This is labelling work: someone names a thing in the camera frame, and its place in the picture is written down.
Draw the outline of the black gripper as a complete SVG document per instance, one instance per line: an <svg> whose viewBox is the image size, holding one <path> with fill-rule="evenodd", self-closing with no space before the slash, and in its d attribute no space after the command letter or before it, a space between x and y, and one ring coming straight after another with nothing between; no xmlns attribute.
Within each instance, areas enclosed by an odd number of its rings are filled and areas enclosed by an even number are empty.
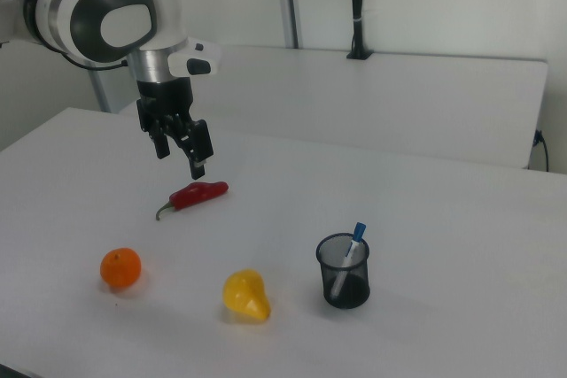
<svg viewBox="0 0 567 378"><path fill-rule="evenodd" d="M170 155L168 130L172 139L189 161L193 180L202 178L206 161L213 156L208 125L205 120L192 120L193 102L189 78L174 78L164 82L138 81L136 101L141 129L149 132L158 159Z"/></svg>

